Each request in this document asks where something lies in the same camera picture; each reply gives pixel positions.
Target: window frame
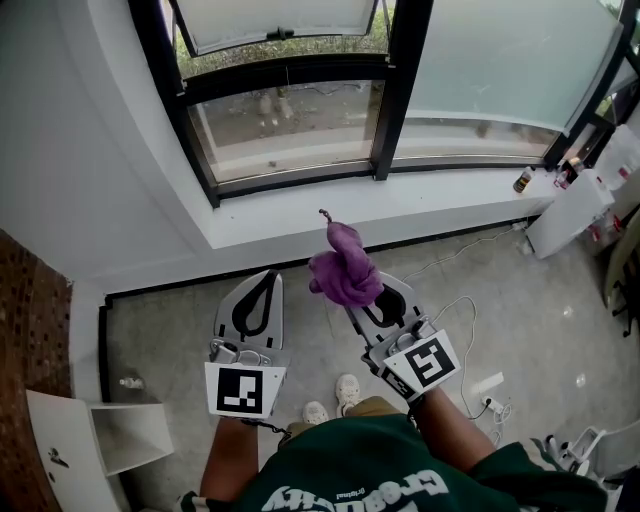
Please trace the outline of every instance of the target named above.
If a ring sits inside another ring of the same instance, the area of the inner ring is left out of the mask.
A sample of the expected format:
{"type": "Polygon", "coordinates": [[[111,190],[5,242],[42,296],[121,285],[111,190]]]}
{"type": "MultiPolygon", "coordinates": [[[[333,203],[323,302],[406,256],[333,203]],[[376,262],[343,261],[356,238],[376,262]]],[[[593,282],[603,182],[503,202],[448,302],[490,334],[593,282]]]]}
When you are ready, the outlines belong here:
{"type": "MultiPolygon", "coordinates": [[[[169,120],[213,208],[220,206],[221,199],[354,176],[370,176],[376,181],[384,181],[390,173],[399,172],[517,168],[528,165],[555,168],[586,125],[593,121],[594,112],[610,87],[622,60],[625,56],[629,58],[627,51],[635,58],[633,61],[630,59],[634,69],[636,66],[640,69],[637,56],[631,52],[631,36],[635,27],[638,0],[624,0],[619,17],[623,26],[622,34],[613,49],[611,59],[601,72],[599,82],[593,85],[590,98],[585,99],[580,105],[569,135],[559,134],[543,157],[477,154],[399,157],[394,161],[434,1],[436,0],[397,0],[388,54],[347,53],[285,57],[223,68],[186,79],[182,78],[178,68],[161,1],[129,0],[129,8],[169,120]],[[343,80],[384,81],[368,160],[296,168],[221,183],[216,181],[189,116],[190,106],[259,89],[343,80]]],[[[180,14],[174,8],[174,18],[176,17],[176,23],[179,25],[180,14]]],[[[639,100],[640,91],[636,90],[631,107],[635,107],[639,100]]],[[[595,141],[597,144],[591,144],[590,153],[602,145],[602,140],[608,141],[610,133],[613,133],[611,128],[608,126],[596,130],[599,137],[595,141]]]]}
{"type": "MultiPolygon", "coordinates": [[[[629,63],[636,73],[638,73],[638,69],[640,69],[637,56],[631,51],[631,38],[635,30],[636,13],[639,7],[638,0],[623,0],[618,16],[618,21],[622,25],[622,33],[613,49],[611,59],[604,69],[600,81],[592,88],[591,97],[586,101],[582,112],[577,116],[573,126],[569,130],[569,135],[559,134],[556,141],[544,155],[547,169],[554,169],[558,166],[564,158],[565,153],[573,146],[588,124],[596,126],[596,131],[589,137],[587,143],[578,152],[578,156],[580,156],[586,164],[595,163],[595,160],[600,156],[604,146],[606,146],[615,131],[615,125],[613,123],[601,118],[595,112],[606,97],[618,69],[620,69],[625,58],[629,60],[629,63]]],[[[626,113],[631,115],[631,112],[633,112],[633,109],[630,111],[627,109],[626,113]]]]}

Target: floor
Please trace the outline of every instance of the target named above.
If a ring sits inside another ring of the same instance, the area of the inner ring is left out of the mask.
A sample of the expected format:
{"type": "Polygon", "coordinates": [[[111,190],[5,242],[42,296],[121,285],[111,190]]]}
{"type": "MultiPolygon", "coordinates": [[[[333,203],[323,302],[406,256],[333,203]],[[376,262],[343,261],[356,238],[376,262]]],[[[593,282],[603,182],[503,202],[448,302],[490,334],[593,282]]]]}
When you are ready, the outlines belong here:
{"type": "MultiPolygon", "coordinates": [[[[479,238],[508,227],[465,234],[373,254],[378,268],[403,278],[429,262],[454,255],[479,238]]],[[[473,298],[478,308],[475,344],[468,357],[465,397],[471,412],[481,411],[472,386],[498,372],[504,383],[491,389],[494,399],[511,403],[511,417],[496,427],[490,414],[477,422],[502,444],[555,432],[574,439],[587,425],[615,429],[640,417],[640,344],[634,330],[622,337],[625,318],[612,318],[599,295],[593,259],[576,242],[543,261],[524,255],[521,231],[482,242],[455,259],[412,277],[428,314],[435,317],[457,297],[473,298]]],[[[359,359],[364,341],[345,312],[312,295],[309,272],[282,272],[285,283],[285,346],[292,364],[279,395],[273,423],[297,420],[303,404],[320,400],[335,413],[334,383],[354,373],[363,396],[379,394],[406,406],[359,359]]],[[[215,419],[206,409],[203,361],[217,304],[241,279],[189,286],[114,301],[108,315],[108,357],[114,401],[156,399],[165,404],[175,453],[131,472],[141,502],[170,510],[182,492],[199,487],[215,419]],[[140,376],[145,391],[124,389],[117,379],[140,376]]],[[[458,357],[470,342],[473,310],[469,301],[443,314],[458,357]]],[[[443,385],[460,398],[462,374],[443,385]]],[[[278,437],[260,429],[264,462],[278,437]]]]}

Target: purple plush toy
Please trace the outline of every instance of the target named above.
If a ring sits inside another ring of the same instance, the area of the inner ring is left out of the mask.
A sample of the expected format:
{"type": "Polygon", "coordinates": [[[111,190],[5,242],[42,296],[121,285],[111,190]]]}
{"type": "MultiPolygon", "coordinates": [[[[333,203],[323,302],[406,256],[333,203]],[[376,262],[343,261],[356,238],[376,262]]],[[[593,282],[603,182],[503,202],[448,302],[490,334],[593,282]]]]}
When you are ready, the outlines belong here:
{"type": "Polygon", "coordinates": [[[324,293],[341,306],[369,306],[383,288],[380,273],[362,248],[360,235],[346,224],[333,222],[325,210],[320,213],[329,221],[327,239],[335,252],[321,252],[309,260],[314,277],[309,289],[324,293]]]}

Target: shoe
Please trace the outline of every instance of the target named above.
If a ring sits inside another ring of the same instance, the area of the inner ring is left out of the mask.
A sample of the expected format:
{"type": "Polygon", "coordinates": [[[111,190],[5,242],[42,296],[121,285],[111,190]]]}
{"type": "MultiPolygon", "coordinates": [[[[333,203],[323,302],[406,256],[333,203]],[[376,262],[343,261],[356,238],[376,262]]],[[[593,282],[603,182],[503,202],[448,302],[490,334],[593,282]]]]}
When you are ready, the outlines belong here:
{"type": "Polygon", "coordinates": [[[329,421],[329,414],[320,402],[309,402],[302,408],[302,420],[311,425],[329,421]]]}
{"type": "Polygon", "coordinates": [[[338,409],[336,417],[342,418],[348,409],[351,409],[360,401],[360,384],[355,375],[345,373],[336,382],[336,397],[338,409]]]}

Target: windowsill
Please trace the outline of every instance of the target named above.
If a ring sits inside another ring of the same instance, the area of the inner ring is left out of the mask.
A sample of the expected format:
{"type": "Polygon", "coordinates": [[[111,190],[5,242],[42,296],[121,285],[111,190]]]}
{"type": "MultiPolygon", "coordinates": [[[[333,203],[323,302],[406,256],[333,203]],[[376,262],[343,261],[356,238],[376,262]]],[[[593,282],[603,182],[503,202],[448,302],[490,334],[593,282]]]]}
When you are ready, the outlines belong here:
{"type": "MultiPolygon", "coordinates": [[[[214,249],[219,249],[322,230],[325,221],[318,215],[320,208],[346,224],[428,213],[446,213],[449,217],[431,226],[416,226],[415,237],[538,214],[556,194],[553,176],[538,171],[525,192],[518,194],[513,183],[521,172],[520,169],[416,172],[392,174],[384,182],[348,178],[227,199],[214,211],[215,232],[209,241],[214,249]],[[474,207],[487,207],[483,209],[486,216],[479,215],[480,210],[474,207]],[[471,215],[461,215],[464,211],[471,215]]],[[[374,238],[365,238],[365,244],[410,237],[387,232],[374,238]]]]}

